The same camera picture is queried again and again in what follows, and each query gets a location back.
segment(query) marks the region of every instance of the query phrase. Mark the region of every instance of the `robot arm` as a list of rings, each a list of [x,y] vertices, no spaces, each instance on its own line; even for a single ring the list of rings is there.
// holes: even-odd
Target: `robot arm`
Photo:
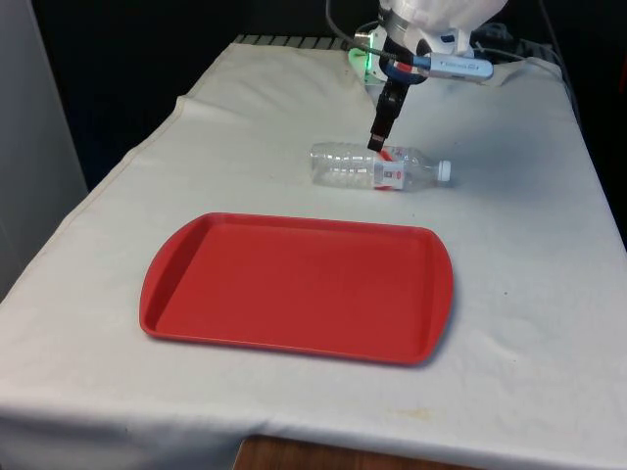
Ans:
[[[370,130],[370,150],[383,148],[411,85],[430,76],[476,82],[492,77],[492,64],[473,59],[470,32],[494,16],[506,1],[380,0],[386,55],[381,56],[379,66],[388,79]]]

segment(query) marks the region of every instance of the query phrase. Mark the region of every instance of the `plastic water bottle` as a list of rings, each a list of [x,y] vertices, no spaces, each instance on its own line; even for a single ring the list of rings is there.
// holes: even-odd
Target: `plastic water bottle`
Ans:
[[[311,150],[314,184],[338,188],[416,191],[451,179],[451,162],[420,151],[384,147],[381,154],[356,144],[321,143]]]

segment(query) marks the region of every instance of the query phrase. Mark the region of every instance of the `plastic tray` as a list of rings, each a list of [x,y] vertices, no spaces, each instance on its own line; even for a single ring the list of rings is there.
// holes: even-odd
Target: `plastic tray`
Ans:
[[[161,339],[413,364],[452,296],[447,251],[424,228],[209,213],[155,256],[140,324]]]

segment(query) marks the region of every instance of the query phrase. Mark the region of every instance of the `wooden floor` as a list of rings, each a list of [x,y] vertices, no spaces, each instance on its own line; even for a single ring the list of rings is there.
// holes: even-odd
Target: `wooden floor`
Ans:
[[[233,470],[472,470],[445,463],[412,460],[340,447],[284,441],[247,439]]]

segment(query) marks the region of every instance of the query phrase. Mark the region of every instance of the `table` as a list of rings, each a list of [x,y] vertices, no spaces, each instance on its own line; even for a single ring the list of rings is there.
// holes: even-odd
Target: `table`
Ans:
[[[233,470],[472,470],[333,446],[266,437],[249,438],[239,449]]]
[[[0,463],[226,469],[262,434],[486,469],[625,468],[627,258],[563,86],[533,66],[502,87],[427,80],[390,143],[452,161],[453,187],[311,185],[311,144],[366,142],[373,113],[341,52],[226,49],[1,304]],[[205,212],[434,230],[456,276],[439,349],[404,368],[148,338],[144,273]]]

